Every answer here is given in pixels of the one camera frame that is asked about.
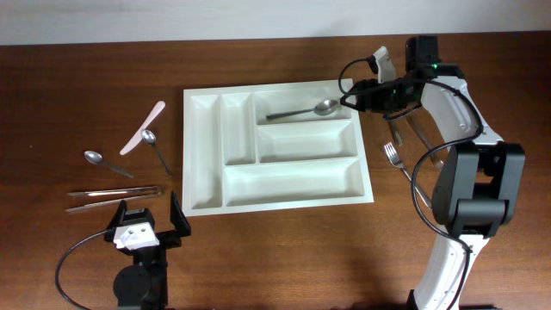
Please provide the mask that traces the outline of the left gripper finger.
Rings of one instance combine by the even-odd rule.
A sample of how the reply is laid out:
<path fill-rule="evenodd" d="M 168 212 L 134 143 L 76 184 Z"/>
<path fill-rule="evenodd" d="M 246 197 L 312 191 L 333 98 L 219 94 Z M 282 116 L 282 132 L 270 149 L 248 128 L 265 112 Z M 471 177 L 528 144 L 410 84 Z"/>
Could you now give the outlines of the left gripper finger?
<path fill-rule="evenodd" d="M 127 211 L 127 202 L 125 200 L 121 200 L 119 207 L 115 211 L 115 215 L 107 225 L 107 230 L 113 230 L 113 229 L 116 229 L 118 226 L 120 226 L 122 221 L 124 220 L 126 211 Z"/>
<path fill-rule="evenodd" d="M 170 194 L 170 222 L 180 237 L 188 237 L 191 235 L 191 226 L 182 211 L 182 207 L 174 191 Z"/>

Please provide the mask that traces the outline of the fork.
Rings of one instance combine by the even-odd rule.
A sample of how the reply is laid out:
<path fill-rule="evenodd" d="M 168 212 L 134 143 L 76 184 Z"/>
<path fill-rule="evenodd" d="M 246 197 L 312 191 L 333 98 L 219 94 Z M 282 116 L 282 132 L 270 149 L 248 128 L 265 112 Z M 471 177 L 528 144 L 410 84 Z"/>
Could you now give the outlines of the fork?
<path fill-rule="evenodd" d="M 412 184 L 412 174 L 405 167 L 400 155 L 398 154 L 392 142 L 388 142 L 383 146 L 383 152 L 387 156 L 390 164 L 393 167 L 399 169 L 404 174 L 408 182 Z M 410 191 L 412 192 L 413 197 L 417 199 L 417 201 L 421 201 L 429 210 L 432 209 L 431 199 L 420 185 L 415 185 L 413 188 L 410 188 Z"/>
<path fill-rule="evenodd" d="M 412 128 L 412 130 L 414 131 L 414 133 L 419 137 L 419 139 L 421 140 L 423 145 L 428 150 L 432 149 L 433 146 L 429 142 L 429 139 L 428 139 L 426 133 L 424 132 L 423 128 L 421 128 L 417 118 L 413 114 L 410 114 L 410 115 L 406 116 L 406 120 L 407 120 L 408 124 L 410 125 L 410 127 Z M 438 170 L 441 170 L 443 168 L 444 162 L 438 157 L 438 155 L 436 153 L 432 153 L 430 155 L 430 161 L 431 161 L 431 163 L 434 164 L 434 166 Z"/>

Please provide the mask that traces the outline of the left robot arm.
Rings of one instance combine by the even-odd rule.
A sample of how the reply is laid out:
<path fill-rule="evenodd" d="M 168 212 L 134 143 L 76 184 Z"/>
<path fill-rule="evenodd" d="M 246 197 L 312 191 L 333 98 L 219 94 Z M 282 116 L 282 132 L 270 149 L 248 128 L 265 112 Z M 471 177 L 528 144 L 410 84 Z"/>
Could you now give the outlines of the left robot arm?
<path fill-rule="evenodd" d="M 104 240 L 133 263 L 115 277 L 113 291 L 119 309 L 164 309 L 168 305 L 168 261 L 166 252 L 182 245 L 191 235 L 177 195 L 170 195 L 172 230 L 156 232 L 152 212 L 147 208 L 129 210 L 121 201 L 108 223 Z"/>

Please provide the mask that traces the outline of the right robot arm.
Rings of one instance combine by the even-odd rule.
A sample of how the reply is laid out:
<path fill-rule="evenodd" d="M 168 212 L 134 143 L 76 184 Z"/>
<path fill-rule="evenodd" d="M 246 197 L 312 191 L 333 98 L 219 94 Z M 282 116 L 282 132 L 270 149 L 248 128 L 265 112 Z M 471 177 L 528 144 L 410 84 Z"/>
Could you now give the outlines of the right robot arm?
<path fill-rule="evenodd" d="M 428 147 L 411 173 L 414 202 L 421 195 L 417 178 L 424 162 L 446 150 L 432 196 L 426 201 L 436 233 L 429 264 L 408 295 L 409 309 L 457 309 L 476 258 L 498 229 L 514 214 L 525 152 L 493 131 L 468 93 L 464 73 L 444 63 L 434 35 L 406 42 L 406 74 L 397 77 L 385 47 L 365 58 L 375 79 L 361 80 L 342 90 L 340 103 L 359 112 L 381 113 L 388 121 L 425 109 L 443 138 Z"/>

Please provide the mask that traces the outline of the large spoon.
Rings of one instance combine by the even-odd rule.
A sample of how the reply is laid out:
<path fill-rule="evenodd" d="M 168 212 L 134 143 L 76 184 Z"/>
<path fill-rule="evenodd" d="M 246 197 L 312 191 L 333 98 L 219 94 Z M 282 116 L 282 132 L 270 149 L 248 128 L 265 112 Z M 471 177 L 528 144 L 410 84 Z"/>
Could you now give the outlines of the large spoon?
<path fill-rule="evenodd" d="M 336 100 L 324 100 L 323 102 L 320 102 L 317 105 L 315 105 L 313 108 L 270 114 L 270 115 L 266 115 L 266 119 L 271 121 L 271 120 L 275 120 L 283 117 L 300 115 L 300 114 L 305 114 L 310 112 L 314 112 L 314 114 L 316 115 L 324 116 L 324 115 L 329 115 L 333 113 L 337 109 L 337 106 L 338 106 L 338 102 Z"/>
<path fill-rule="evenodd" d="M 389 126 L 389 129 L 390 129 L 390 132 L 391 132 L 391 135 L 393 137 L 393 143 L 396 145 L 396 146 L 403 146 L 404 144 L 404 139 L 398 129 L 398 126 L 396 125 L 396 122 L 395 121 L 388 121 L 388 126 Z"/>

